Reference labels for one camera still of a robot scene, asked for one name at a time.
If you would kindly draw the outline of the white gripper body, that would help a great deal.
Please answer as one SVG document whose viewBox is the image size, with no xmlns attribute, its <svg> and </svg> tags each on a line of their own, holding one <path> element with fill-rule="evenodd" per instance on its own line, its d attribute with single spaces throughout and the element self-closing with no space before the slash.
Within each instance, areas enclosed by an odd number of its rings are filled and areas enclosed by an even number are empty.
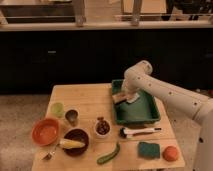
<svg viewBox="0 0 213 171">
<path fill-rule="evenodd" d="M 139 98 L 139 89 L 132 86 L 126 79 L 123 80 L 121 90 L 125 94 L 128 103 L 133 103 Z"/>
</svg>

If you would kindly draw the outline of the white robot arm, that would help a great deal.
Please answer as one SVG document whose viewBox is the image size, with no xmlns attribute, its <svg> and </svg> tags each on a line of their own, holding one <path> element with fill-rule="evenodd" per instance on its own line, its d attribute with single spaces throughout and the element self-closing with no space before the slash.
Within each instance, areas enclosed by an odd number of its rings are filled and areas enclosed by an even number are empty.
<svg viewBox="0 0 213 171">
<path fill-rule="evenodd" d="M 124 72 L 122 90 L 132 99 L 139 90 L 185 113 L 200 127 L 192 171 L 213 171 L 213 98 L 158 80 L 152 65 L 142 60 Z"/>
</svg>

